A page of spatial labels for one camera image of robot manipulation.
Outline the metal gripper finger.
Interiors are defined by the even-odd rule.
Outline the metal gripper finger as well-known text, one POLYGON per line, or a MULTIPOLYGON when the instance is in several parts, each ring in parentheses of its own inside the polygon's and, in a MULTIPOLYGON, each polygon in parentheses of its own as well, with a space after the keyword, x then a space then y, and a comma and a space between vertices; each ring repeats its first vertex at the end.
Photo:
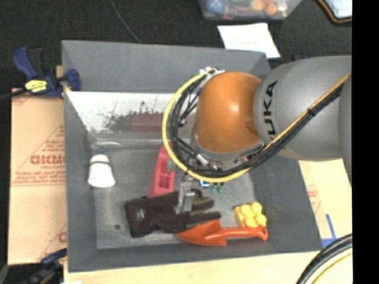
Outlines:
POLYGON ((192 210, 192 203, 193 200, 196 196, 196 191, 193 188, 189 188, 186 191, 186 211, 191 211, 192 210))
POLYGON ((184 211, 184 203, 187 194, 187 184, 181 184, 178 191, 178 204, 176 206, 176 212, 182 213, 184 211))

